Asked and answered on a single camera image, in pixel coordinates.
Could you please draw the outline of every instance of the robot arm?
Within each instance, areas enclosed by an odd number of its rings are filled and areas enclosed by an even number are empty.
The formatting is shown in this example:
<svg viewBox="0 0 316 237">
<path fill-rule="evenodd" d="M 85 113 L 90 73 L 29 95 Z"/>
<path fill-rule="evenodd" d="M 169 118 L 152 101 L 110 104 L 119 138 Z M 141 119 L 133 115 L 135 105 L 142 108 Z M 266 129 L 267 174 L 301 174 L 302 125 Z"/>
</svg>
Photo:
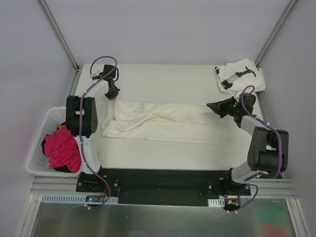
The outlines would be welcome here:
<svg viewBox="0 0 316 237">
<path fill-rule="evenodd" d="M 244 94 L 244 105 L 250 113 L 253 111 L 255 101 L 256 97 L 254 95 Z M 207 106 L 221 118 L 226 115 L 234 117 L 237 126 L 252 136 L 247 161 L 228 171 L 227 188 L 229 186 L 231 188 L 234 186 L 238 187 L 238 184 L 244 184 L 257 175 L 277 171 L 279 164 L 277 137 L 273 131 L 267 129 L 258 120 L 247 115 L 241 104 L 241 96 L 238 102 L 232 97 L 224 101 L 209 103 Z M 281 172 L 283 172 L 287 167 L 288 133 L 283 130 L 277 131 L 282 140 Z"/>
<path fill-rule="evenodd" d="M 105 65 L 104 70 L 99 75 L 93 78 L 96 84 L 97 79 L 107 74 L 113 68 L 112 65 Z M 98 126 L 98 121 L 104 121 L 107 116 L 107 107 L 104 106 L 109 100 L 117 97 L 120 89 L 114 85 L 114 78 L 116 71 L 113 71 L 103 81 L 97 83 L 92 89 L 87 92 L 83 99 L 82 110 L 82 141 L 79 137 L 79 113 L 80 113 L 80 97 L 68 96 L 66 102 L 66 127 L 71 131 L 75 137 L 78 147 L 83 144 L 83 150 L 79 149 L 82 169 L 81 171 L 86 174 L 92 174 L 86 164 L 96 173 L 101 168 L 98 159 L 98 148 L 101 139 L 101 128 Z"/>
</svg>

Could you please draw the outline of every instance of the crumpled white cloth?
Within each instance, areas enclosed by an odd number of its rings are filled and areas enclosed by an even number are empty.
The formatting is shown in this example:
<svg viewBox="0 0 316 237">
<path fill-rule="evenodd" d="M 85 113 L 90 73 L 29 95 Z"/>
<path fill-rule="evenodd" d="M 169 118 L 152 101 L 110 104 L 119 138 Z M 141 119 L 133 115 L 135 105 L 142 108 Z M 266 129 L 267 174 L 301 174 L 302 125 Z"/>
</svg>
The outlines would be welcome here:
<svg viewBox="0 0 316 237">
<path fill-rule="evenodd" d="M 116 99 L 114 104 L 109 103 L 102 129 L 102 136 L 109 138 L 226 144 L 225 127 L 219 116 L 198 105 Z"/>
<path fill-rule="evenodd" d="M 237 78 L 233 86 L 226 89 L 222 86 L 222 82 L 228 80 L 231 76 L 233 76 L 236 72 L 244 72 L 246 71 L 246 67 L 252 70 L 256 76 L 252 73 L 245 74 L 240 78 Z M 217 66 L 213 69 L 219 91 L 224 94 L 235 94 L 235 96 L 239 96 L 244 88 L 248 85 L 253 85 L 255 87 L 255 92 L 263 91 L 266 89 L 265 80 L 263 77 L 262 70 L 257 68 L 254 62 L 251 62 L 249 59 L 243 59 L 235 63 L 228 63 L 224 66 Z"/>
</svg>

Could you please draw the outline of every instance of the plastic basket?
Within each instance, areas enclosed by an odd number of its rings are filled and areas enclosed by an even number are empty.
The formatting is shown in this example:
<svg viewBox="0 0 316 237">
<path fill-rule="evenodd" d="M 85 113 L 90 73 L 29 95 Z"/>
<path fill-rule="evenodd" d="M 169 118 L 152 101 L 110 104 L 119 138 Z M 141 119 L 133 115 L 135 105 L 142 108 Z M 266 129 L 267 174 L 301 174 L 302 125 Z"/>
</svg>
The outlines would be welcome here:
<svg viewBox="0 0 316 237">
<path fill-rule="evenodd" d="M 48 157 L 42 152 L 41 143 L 46 135 L 53 134 L 57 124 L 61 124 L 66 120 L 66 107 L 50 108 L 45 115 L 45 118 L 39 128 L 39 132 L 35 141 L 32 144 L 28 155 L 25 169 L 28 173 L 41 176 L 58 176 L 58 177 L 74 177 L 80 174 L 81 169 L 77 173 L 64 173 L 54 170 L 50 167 Z"/>
</svg>

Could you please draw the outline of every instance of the gray wall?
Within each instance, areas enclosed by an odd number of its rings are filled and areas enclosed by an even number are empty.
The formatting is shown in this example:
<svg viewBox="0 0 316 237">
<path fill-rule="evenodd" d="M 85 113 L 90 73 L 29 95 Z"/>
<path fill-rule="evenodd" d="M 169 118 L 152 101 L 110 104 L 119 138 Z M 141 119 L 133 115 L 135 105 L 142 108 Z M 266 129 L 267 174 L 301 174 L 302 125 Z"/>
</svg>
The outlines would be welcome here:
<svg viewBox="0 0 316 237">
<path fill-rule="evenodd" d="M 289 0 L 47 0 L 79 64 L 256 60 Z"/>
<path fill-rule="evenodd" d="M 25 159 L 47 109 L 65 104 L 74 71 L 35 0 L 0 6 L 0 236 L 14 236 L 34 177 Z"/>
<path fill-rule="evenodd" d="M 316 1 L 301 0 L 260 67 L 267 120 L 290 135 L 287 178 L 295 180 L 312 236 L 316 233 Z"/>
</svg>

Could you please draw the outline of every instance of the metal pole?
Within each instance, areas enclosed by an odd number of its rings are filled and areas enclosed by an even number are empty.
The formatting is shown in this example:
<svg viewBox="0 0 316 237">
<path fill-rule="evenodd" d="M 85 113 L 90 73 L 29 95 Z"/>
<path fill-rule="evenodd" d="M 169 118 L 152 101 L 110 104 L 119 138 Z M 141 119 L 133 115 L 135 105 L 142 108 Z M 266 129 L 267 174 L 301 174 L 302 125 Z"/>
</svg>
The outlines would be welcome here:
<svg viewBox="0 0 316 237">
<path fill-rule="evenodd" d="M 37 176 L 31 193 L 40 194 L 88 194 L 76 192 L 78 177 L 45 177 Z M 259 187 L 257 198 L 297 199 L 293 180 L 290 179 L 254 179 L 250 182 Z"/>
<path fill-rule="evenodd" d="M 77 70 L 77 72 L 75 74 L 72 86 L 70 88 L 69 95 L 75 95 L 75 93 L 76 93 L 77 86 L 78 86 L 78 83 L 79 83 L 79 79 L 80 79 L 80 76 L 81 76 L 82 68 L 83 68 L 83 66 L 79 66 L 79 68 L 78 68 L 78 70 Z"/>
<path fill-rule="evenodd" d="M 52 27 L 52 30 L 55 33 L 60 45 L 62 46 L 63 50 L 65 51 L 69 61 L 71 62 L 73 68 L 77 72 L 79 69 L 79 66 L 76 63 L 76 60 L 75 60 L 73 54 L 71 53 L 71 51 L 70 51 L 70 49 L 69 49 L 69 47 L 68 47 L 68 45 L 67 45 L 67 43 L 62 35 L 62 33 L 61 33 L 61 31 L 60 31 L 52 13 L 51 13 L 51 11 L 50 11 L 46 1 L 45 0 L 38 0 L 38 3 L 41 6 L 45 16 L 47 17 L 47 20 L 48 20 L 50 26 Z"/>
<path fill-rule="evenodd" d="M 269 35 L 267 41 L 265 42 L 263 48 L 261 49 L 255 64 L 258 67 L 263 56 L 266 54 L 266 52 L 268 51 L 268 49 L 270 48 L 270 46 L 272 45 L 274 39 L 276 38 L 278 32 L 280 31 L 280 29 L 282 28 L 284 22 L 287 20 L 287 18 L 289 17 L 291 11 L 293 10 L 294 6 L 296 5 L 296 3 L 298 3 L 299 0 L 291 0 L 288 5 L 286 6 L 285 10 L 283 11 L 281 17 L 279 18 L 279 20 L 276 23 L 276 26 L 274 27 L 274 29 L 272 30 L 271 34 Z"/>
</svg>

